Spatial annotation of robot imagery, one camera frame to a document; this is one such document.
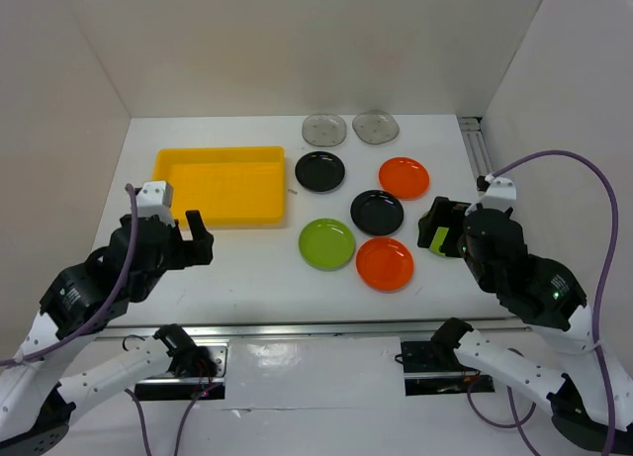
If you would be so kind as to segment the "black plate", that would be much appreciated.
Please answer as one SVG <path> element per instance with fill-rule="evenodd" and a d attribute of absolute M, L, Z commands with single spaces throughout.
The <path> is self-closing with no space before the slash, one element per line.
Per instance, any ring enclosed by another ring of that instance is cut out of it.
<path fill-rule="evenodd" d="M 313 151 L 302 156 L 295 165 L 295 177 L 305 189 L 326 193 L 340 186 L 345 178 L 343 161 L 327 151 Z"/>
<path fill-rule="evenodd" d="M 405 211 L 401 202 L 387 191 L 367 190 L 352 201 L 350 217 L 364 233 L 386 236 L 401 228 Z"/>

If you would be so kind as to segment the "orange plate front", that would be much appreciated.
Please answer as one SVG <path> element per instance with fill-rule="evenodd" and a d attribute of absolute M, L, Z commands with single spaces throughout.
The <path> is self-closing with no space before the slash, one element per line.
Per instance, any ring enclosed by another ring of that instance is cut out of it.
<path fill-rule="evenodd" d="M 356 254 L 355 266 L 367 286 L 386 293 L 404 288 L 414 273 L 409 250 L 388 237 L 375 237 L 363 243 Z"/>

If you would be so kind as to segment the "orange plate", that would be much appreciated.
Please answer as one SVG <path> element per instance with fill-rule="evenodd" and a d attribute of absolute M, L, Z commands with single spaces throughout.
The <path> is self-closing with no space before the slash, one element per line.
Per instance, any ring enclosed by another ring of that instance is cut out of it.
<path fill-rule="evenodd" d="M 355 266 L 367 286 L 386 293 L 404 288 L 414 273 L 409 250 L 388 237 L 375 237 L 363 243 L 356 254 Z"/>
<path fill-rule="evenodd" d="M 426 168 L 409 157 L 393 157 L 385 161 L 378 173 L 383 189 L 399 199 L 414 200 L 429 188 Z"/>

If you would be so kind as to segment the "green plate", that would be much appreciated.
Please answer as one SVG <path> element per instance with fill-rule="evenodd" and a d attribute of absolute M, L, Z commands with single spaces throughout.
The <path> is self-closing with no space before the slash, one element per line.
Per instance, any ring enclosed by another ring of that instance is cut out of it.
<path fill-rule="evenodd" d="M 443 244 L 446 239 L 446 236 L 449 232 L 449 228 L 438 227 L 434 233 L 433 239 L 428 247 L 429 251 L 438 256 L 446 256 L 446 253 L 443 251 Z"/>
<path fill-rule="evenodd" d="M 353 257 L 356 241 L 344 223 L 335 219 L 316 219 L 308 223 L 298 238 L 304 260 L 313 268 L 332 271 L 345 266 Z"/>

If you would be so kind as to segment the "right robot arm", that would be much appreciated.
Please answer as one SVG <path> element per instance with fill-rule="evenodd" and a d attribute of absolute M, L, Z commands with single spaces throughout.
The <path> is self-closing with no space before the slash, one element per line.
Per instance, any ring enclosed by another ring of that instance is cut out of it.
<path fill-rule="evenodd" d="M 573 272 L 529 252 L 512 209 L 438 196 L 418 222 L 418 246 L 440 244 L 464 260 L 479 288 L 537 332 L 558 355 L 548 369 L 486 339 L 451 318 L 431 337 L 431 356 L 443 369 L 481 370 L 515 388 L 551 416 L 557 431 L 587 451 L 632 452 L 632 380 L 592 335 L 592 311 Z"/>

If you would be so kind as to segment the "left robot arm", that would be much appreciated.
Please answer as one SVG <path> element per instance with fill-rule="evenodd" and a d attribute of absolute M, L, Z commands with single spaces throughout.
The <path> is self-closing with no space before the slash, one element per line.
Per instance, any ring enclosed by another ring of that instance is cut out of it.
<path fill-rule="evenodd" d="M 146 378 L 195 371 L 210 376 L 215 364 L 209 352 L 178 324 L 161 326 L 104 364 L 65 374 L 110 321 L 148 298 L 166 272 L 211 263 L 213 236 L 198 212 L 186 218 L 189 240 L 159 215 L 125 215 L 108 245 L 53 280 L 19 351 L 2 365 L 2 454 L 45 454 L 81 416 Z"/>

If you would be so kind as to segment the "yellow plastic bin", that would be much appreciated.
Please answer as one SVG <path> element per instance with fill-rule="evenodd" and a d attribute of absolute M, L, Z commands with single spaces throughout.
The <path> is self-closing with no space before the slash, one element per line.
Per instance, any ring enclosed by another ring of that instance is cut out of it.
<path fill-rule="evenodd" d="M 273 226 L 285 215 L 285 153 L 280 146 L 165 148 L 152 178 L 173 188 L 178 221 L 198 211 L 207 226 Z"/>

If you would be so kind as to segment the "orange plate back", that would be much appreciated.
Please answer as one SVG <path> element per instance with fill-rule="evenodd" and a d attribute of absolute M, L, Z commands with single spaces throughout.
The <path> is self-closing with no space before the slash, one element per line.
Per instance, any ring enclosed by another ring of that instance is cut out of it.
<path fill-rule="evenodd" d="M 385 161 L 378 173 L 383 189 L 399 199 L 414 200 L 429 188 L 426 168 L 409 157 L 393 157 Z"/>

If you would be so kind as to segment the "clear glass plate right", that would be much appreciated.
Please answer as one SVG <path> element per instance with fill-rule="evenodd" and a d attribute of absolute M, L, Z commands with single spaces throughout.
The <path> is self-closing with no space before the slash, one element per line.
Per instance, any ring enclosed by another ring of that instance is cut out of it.
<path fill-rule="evenodd" d="M 352 121 L 352 129 L 363 142 L 370 145 L 391 142 L 400 134 L 400 126 L 395 118 L 381 110 L 357 115 Z"/>

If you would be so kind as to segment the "clear glass plate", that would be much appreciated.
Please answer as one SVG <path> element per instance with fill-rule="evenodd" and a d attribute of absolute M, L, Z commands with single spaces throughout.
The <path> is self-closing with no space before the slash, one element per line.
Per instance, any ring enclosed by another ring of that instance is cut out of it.
<path fill-rule="evenodd" d="M 363 142 L 370 145 L 391 142 L 400 134 L 400 126 L 395 118 L 381 110 L 357 115 L 352 121 L 352 129 Z"/>
<path fill-rule="evenodd" d="M 302 124 L 304 141 L 316 147 L 336 147 L 347 137 L 345 121 L 333 114 L 312 114 Z"/>

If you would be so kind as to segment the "clear glass plate left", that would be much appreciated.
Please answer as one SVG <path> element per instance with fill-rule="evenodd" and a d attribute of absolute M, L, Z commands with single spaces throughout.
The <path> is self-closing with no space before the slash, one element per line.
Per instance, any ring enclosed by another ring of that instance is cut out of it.
<path fill-rule="evenodd" d="M 312 114 L 302 124 L 304 141 L 316 147 L 336 147 L 347 137 L 345 121 L 333 114 Z"/>

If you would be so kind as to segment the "aluminium rail right side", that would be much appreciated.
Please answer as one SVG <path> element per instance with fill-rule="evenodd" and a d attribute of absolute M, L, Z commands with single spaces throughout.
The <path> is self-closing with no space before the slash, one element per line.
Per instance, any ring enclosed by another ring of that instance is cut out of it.
<path fill-rule="evenodd" d="M 474 176 L 488 175 L 493 171 L 493 165 L 484 140 L 481 119 L 458 117 L 457 121 Z"/>

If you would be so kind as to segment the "aluminium rail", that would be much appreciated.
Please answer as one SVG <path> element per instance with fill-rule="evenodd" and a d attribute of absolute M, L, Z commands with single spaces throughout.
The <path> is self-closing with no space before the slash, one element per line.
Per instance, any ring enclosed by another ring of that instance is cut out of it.
<path fill-rule="evenodd" d="M 530 327 L 517 318 L 472 319 L 469 323 L 481 331 L 530 331 Z M 350 322 L 299 322 L 267 324 L 209 324 L 185 325 L 183 329 L 193 338 L 229 340 L 232 338 L 316 338 L 330 336 L 408 336 L 435 332 L 444 320 L 380 320 Z M 156 326 L 106 327 L 96 337 L 97 340 L 123 340 L 126 336 L 150 336 Z"/>
<path fill-rule="evenodd" d="M 457 121 L 474 176 L 488 175 L 493 171 L 493 165 L 484 140 L 481 119 L 458 117 Z"/>

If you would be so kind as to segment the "aluminium rail front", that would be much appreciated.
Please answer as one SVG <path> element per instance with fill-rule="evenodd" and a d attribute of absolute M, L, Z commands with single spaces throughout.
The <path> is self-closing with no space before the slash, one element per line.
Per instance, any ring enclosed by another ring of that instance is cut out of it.
<path fill-rule="evenodd" d="M 481 331 L 530 331 L 530 327 L 517 318 L 472 319 L 469 323 Z M 316 338 L 330 336 L 408 336 L 435 332 L 444 320 L 380 320 L 350 322 L 299 322 L 267 324 L 209 324 L 185 325 L 183 329 L 193 338 L 229 340 L 232 338 Z M 156 326 L 106 327 L 96 337 L 97 340 L 123 340 L 126 336 L 150 336 Z"/>

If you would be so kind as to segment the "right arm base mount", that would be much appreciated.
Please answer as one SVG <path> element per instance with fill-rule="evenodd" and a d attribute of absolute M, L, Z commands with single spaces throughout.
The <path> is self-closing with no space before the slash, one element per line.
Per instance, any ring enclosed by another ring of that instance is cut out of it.
<path fill-rule="evenodd" d="M 402 366 L 407 397 L 492 393 L 490 376 L 460 364 L 453 355 L 430 340 L 402 341 L 394 360 Z"/>

